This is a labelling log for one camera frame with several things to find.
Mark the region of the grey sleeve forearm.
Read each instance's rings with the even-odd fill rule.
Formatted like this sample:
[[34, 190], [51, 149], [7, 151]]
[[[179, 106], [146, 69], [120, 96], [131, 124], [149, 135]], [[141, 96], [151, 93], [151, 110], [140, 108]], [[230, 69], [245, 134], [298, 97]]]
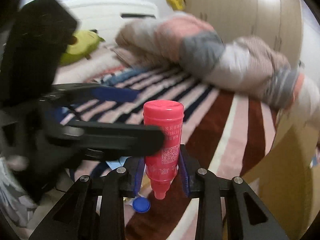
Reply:
[[13, 224], [26, 228], [38, 205], [27, 195], [1, 157], [1, 211]]

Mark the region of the person's left hand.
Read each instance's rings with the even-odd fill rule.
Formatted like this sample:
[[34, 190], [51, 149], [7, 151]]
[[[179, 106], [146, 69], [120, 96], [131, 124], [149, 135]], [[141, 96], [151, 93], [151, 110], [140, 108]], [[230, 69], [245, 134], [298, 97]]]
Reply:
[[29, 166], [29, 159], [22, 155], [11, 155], [7, 157], [7, 166], [16, 172], [21, 172]]

